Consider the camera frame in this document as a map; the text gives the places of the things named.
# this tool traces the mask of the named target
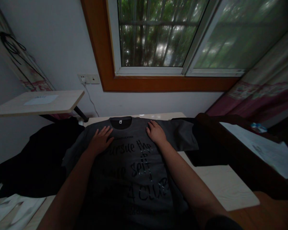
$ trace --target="power cord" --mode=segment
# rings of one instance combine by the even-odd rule
[[[28,63],[21,55],[19,50],[17,49],[17,47],[10,43],[7,38],[12,39],[18,46],[20,49],[22,49],[23,51],[26,51],[27,49],[20,44],[18,41],[16,41],[16,39],[14,37],[12,37],[11,34],[7,34],[5,32],[0,32],[0,40],[2,42],[2,44],[4,45],[4,47],[6,48],[6,50],[8,51],[8,53],[10,54],[10,56],[12,56],[11,61],[13,62],[13,64],[18,68],[18,70],[21,72],[21,74],[26,78],[26,80],[31,84],[31,86],[33,87],[33,89],[36,91],[36,88],[34,87],[34,85],[30,82],[30,80],[27,78],[27,76],[20,70],[20,68],[17,66],[17,64],[15,62],[17,62],[19,65],[21,65],[21,63],[14,57],[13,54],[17,55],[18,57],[20,57],[26,64],[28,64],[38,75],[40,75],[44,80],[46,80],[32,65],[30,65],[30,63]]]
[[[87,91],[87,94],[89,95],[89,99],[90,99],[90,101],[92,102],[92,104],[93,104],[93,106],[94,106],[94,109],[95,109],[95,112],[97,113],[97,116],[99,117],[99,114],[98,114],[98,112],[97,112],[97,110],[96,110],[95,104],[94,104],[94,102],[93,102],[92,99],[91,99],[90,93],[89,93],[89,91],[87,90],[85,83],[83,84],[83,86],[84,86],[85,90]]]

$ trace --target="curtain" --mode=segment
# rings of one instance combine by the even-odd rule
[[[0,53],[9,68],[29,92],[55,90],[33,58],[27,53],[26,48],[15,40],[1,11]],[[52,116],[57,119],[70,117],[69,114],[52,114]]]
[[[288,32],[206,113],[263,122],[288,109]]]

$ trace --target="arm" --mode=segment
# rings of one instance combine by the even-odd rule
[[[166,140],[165,133],[158,123],[150,121],[148,125],[148,136],[161,150],[175,183],[193,209],[200,227],[204,229],[206,222],[214,216],[229,217],[210,189]]]
[[[107,141],[112,132],[109,126],[99,133],[98,129],[88,148],[81,155],[76,166],[62,185],[49,209],[45,213],[38,230],[72,229],[82,207],[91,168],[96,156],[102,153],[113,141]]]

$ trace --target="window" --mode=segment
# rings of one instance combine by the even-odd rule
[[[81,0],[104,91],[226,91],[288,30],[283,0]]]
[[[108,1],[116,74],[240,77],[288,30],[286,4]]]

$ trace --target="table leg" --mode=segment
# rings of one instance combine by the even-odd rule
[[[84,115],[84,113],[76,106],[74,111],[83,119],[84,122],[88,122],[89,119]]]

